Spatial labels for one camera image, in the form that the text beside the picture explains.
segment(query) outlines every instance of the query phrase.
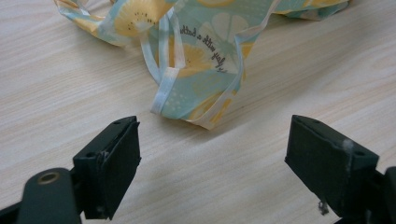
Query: yellow flower print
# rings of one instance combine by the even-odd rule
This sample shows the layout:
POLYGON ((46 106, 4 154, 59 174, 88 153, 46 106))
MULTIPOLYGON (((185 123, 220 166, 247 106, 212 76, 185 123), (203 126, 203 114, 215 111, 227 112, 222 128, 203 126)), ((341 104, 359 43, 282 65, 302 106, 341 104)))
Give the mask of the yellow flower print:
POLYGON ((241 44, 242 56, 246 59, 253 48, 254 42, 245 42, 241 44))
POLYGON ((242 83, 242 81, 245 81, 246 79, 247 79, 247 72, 244 71, 244 73, 242 73, 241 83, 242 83))
POLYGON ((138 36, 158 23, 173 4, 156 0, 129 0, 120 9, 114 20, 119 35, 138 36))
POLYGON ((198 0, 198 2, 206 7, 225 7, 230 5, 233 0, 198 0))
POLYGON ((83 19, 83 18, 74 18, 74 22, 76 25, 87 31, 88 33, 92 34, 95 37, 98 37, 98 25, 102 18, 98 18, 95 16, 90 16, 91 20, 83 19))
POLYGON ((217 122, 219 122, 219 120, 221 119, 221 117, 223 116, 225 110, 228 108, 228 106, 230 105, 232 99, 227 99, 224 101, 223 106, 221 107, 221 110, 215 115, 213 116, 212 119, 210 119, 210 122, 216 124, 217 122))
POLYGON ((275 11, 275 14, 280 14, 280 15, 285 15, 288 13, 291 13, 293 10, 289 9, 289 10, 285 10, 285 11, 275 11))
MULTIPOLYGON (((174 53, 174 38, 169 38, 169 66, 175 67, 175 53, 174 53)), ((208 70, 211 68, 211 62, 205 57, 203 49, 195 47, 190 44, 183 44, 184 58, 186 66, 180 69, 177 77, 189 77, 196 73, 208 70)), ((156 61, 159 64, 158 52, 156 54, 156 61)))
POLYGON ((78 5, 70 0, 54 0, 56 6, 58 7, 66 7, 70 9, 78 9, 78 5))
POLYGON ((337 5, 347 0, 305 0, 304 7, 329 7, 337 5))
MULTIPOLYGON (((223 92, 217 92, 212 96, 209 96, 204 101, 202 101, 195 109, 190 113, 189 120, 194 121, 199 119, 204 113, 206 113, 219 99, 219 97, 223 94, 223 92)), ((230 105, 232 99, 228 98, 224 101, 223 105, 221 106, 218 113, 216 113, 211 119, 210 122, 216 124, 221 117, 223 116, 224 112, 230 105)))
POLYGON ((195 120, 200 118, 206 111, 212 107, 212 105, 218 100, 218 98, 222 95, 222 92, 215 93, 204 101, 202 101, 194 110, 190 113, 189 119, 195 120))

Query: fabric bag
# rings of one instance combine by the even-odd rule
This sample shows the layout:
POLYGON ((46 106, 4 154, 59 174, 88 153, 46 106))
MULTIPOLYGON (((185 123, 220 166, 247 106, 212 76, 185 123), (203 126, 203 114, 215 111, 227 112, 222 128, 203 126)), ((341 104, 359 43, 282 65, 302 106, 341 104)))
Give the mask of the fabric bag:
POLYGON ((151 112, 215 127, 245 79, 244 60, 272 13, 320 21, 347 0, 118 0, 105 17, 78 0, 61 14, 112 45, 140 38, 159 89, 151 112))

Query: wooden table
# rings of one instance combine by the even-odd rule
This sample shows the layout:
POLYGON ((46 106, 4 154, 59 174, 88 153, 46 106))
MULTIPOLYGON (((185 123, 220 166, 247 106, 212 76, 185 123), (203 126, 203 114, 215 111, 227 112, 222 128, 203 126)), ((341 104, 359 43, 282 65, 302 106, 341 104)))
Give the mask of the wooden table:
POLYGON ((0 208, 30 176, 72 168, 109 122, 136 115, 143 160, 111 223, 333 223, 284 162, 290 118, 319 119, 370 148, 380 172, 396 165, 395 11, 371 0, 321 22, 272 16, 242 90, 207 131, 149 112, 158 87, 137 40, 112 47, 51 1, 5 0, 0 208))

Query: light wood surface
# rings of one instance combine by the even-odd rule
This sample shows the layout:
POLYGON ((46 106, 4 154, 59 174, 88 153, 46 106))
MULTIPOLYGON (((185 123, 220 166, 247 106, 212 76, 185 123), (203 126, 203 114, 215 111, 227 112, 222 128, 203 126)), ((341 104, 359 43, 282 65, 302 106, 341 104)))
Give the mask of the light wood surface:
POLYGON ((241 91, 207 131, 149 112, 158 87, 138 41, 112 47, 50 0, 3 0, 0 208, 21 199, 30 176, 72 168, 109 122, 132 115, 143 159, 111 223, 334 223, 284 162, 293 114, 377 153, 380 172, 396 165, 394 1, 354 1, 320 22, 274 15, 246 68, 241 91))

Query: black plastic part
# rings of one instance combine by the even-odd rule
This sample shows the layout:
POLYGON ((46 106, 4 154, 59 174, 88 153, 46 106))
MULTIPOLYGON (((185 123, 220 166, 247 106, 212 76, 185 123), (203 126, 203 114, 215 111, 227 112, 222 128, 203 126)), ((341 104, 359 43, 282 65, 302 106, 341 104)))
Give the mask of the black plastic part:
POLYGON ((355 218, 341 218, 334 224, 367 224, 367 221, 364 217, 355 217, 355 218))
POLYGON ((390 216, 384 198, 385 178, 378 171, 368 177, 361 193, 363 198, 362 205, 367 208, 366 222, 372 224, 390 223, 390 216))
POLYGON ((384 198, 392 223, 396 223, 396 167, 390 167, 384 177, 384 198))
POLYGON ((17 223, 18 213, 20 212, 21 203, 14 203, 11 206, 0 210, 0 223, 14 224, 17 223))
POLYGON ((74 158, 76 195, 85 217, 113 218, 141 160, 136 117, 108 125, 74 158))
POLYGON ((293 116, 285 162, 339 217, 365 214, 362 197, 379 157, 326 124, 293 116))
POLYGON ((17 223, 81 223, 68 170, 50 169, 27 181, 17 223))

